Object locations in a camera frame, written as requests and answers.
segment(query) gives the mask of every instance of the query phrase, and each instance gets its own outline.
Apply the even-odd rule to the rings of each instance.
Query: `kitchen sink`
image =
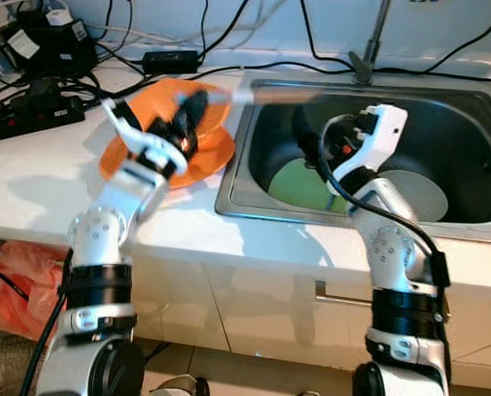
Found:
[[[380,168],[409,171],[441,189],[448,203],[438,221],[422,222],[432,235],[491,241],[491,98],[483,92],[409,87],[357,87],[318,82],[254,80],[251,87],[320,90],[300,104],[313,130],[333,116],[393,104],[408,112],[395,154]],[[304,157],[291,120],[298,105],[246,106],[236,155],[224,175],[216,210],[222,215],[349,227],[342,209],[292,205],[270,185],[289,162]],[[298,191],[301,183],[295,181]]]

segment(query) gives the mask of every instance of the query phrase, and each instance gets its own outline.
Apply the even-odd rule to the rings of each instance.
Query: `white countertop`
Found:
[[[112,81],[118,81],[115,76],[120,72],[109,73]],[[226,73],[204,80],[232,88],[240,85],[241,75]],[[241,109],[233,109],[225,122],[231,134],[240,113]],[[69,222],[87,208],[100,184],[97,162],[111,136],[97,108],[82,123],[0,141],[0,237],[67,244]],[[222,176],[223,171],[172,191],[140,227],[139,251],[156,257],[310,274],[331,269],[340,276],[367,277],[365,248],[353,229],[216,214]],[[446,238],[437,242],[447,253],[455,285],[491,288],[490,243]]]

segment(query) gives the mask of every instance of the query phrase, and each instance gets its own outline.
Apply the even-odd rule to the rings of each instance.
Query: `cabinet door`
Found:
[[[139,314],[136,336],[229,349],[199,262],[135,256],[132,296]]]
[[[356,368],[361,356],[350,345],[348,307],[315,302],[313,277],[205,267],[232,352]]]

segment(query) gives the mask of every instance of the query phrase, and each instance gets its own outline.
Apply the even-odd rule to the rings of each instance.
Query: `orange plastic bag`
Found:
[[[29,296],[29,302],[0,279],[0,330],[38,340],[62,280],[62,268],[56,261],[64,257],[62,249],[34,243],[2,245],[0,272]]]

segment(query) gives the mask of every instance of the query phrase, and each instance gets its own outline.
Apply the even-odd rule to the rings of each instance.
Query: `power adapter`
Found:
[[[144,54],[140,64],[146,74],[197,73],[197,51],[154,51]]]

